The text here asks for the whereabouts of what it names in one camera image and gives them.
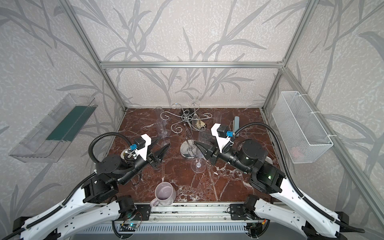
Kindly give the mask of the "clear champagne flute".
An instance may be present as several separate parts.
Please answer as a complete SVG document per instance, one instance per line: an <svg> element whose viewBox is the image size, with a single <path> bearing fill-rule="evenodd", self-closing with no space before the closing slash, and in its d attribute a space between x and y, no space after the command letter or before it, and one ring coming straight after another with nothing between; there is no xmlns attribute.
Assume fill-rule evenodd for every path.
<svg viewBox="0 0 384 240"><path fill-rule="evenodd" d="M208 145L214 145L215 144L215 138L212 136L212 133L210 130L205 129L204 131L199 132L199 142L202 142L204 144Z"/></svg>
<svg viewBox="0 0 384 240"><path fill-rule="evenodd" d="M197 151L196 153L197 157L191 163L191 169L195 173L200 174L207 169L207 161L205 160L204 155L202 154L202 152L199 150L198 147L196 147L196 151Z"/></svg>
<svg viewBox="0 0 384 240"><path fill-rule="evenodd" d="M163 108L156 107L154 109L154 112L157 117L157 121L156 121L157 133L158 133L158 136L161 137L161 139L159 140L159 145L163 147L170 143L170 140L169 140L170 132L166 128L167 122L161 118L161 115L164 112Z"/></svg>

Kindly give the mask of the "clear wine glass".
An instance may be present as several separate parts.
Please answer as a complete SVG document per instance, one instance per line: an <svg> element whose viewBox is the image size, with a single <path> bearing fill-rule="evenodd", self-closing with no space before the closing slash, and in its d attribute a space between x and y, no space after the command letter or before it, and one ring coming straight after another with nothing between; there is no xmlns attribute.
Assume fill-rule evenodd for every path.
<svg viewBox="0 0 384 240"><path fill-rule="evenodd" d="M220 124L221 122L222 122L222 113L221 112L214 112L213 123L214 124Z"/></svg>

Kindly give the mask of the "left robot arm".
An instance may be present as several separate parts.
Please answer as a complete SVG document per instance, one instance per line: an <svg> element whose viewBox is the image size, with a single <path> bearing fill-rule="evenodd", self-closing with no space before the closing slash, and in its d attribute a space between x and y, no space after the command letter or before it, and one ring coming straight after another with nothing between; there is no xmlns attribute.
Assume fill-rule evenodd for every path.
<svg viewBox="0 0 384 240"><path fill-rule="evenodd" d="M94 155L94 147L101 139L110 136L123 139L128 148L121 155L109 155L99 161ZM159 140L159 137L152 139L144 134L131 142L117 132L97 136L88 149L96 165L94 172L80 181L54 207L35 217L15 221L14 231L4 238L10 240L20 236L22 240L66 240L94 225L134 217L138 210L131 197L116 199L104 206L101 204L113 198L119 192L119 186L127 184L146 166L156 168L163 161L170 145L153 152Z"/></svg>

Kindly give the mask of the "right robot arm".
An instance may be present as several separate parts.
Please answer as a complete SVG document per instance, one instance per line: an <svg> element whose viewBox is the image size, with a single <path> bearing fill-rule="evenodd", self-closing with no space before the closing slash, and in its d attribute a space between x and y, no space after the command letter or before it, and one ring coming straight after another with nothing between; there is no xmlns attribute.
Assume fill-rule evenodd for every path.
<svg viewBox="0 0 384 240"><path fill-rule="evenodd" d="M233 149L238 134L251 126L263 126L273 135L281 155L283 170L266 162L267 151L254 140L246 140L240 151ZM195 142L207 161L215 165L218 160L222 160L237 170L250 174L250 184L254 189L289 207L285 209L259 197L248 196L243 205L248 218L278 223L308 240L344 240L344 233L366 232L362 228L350 226L349 216L344 212L327 209L298 188L289 172L281 143L269 125L253 122L231 132L226 125L214 124L211 132L217 141L215 145Z"/></svg>

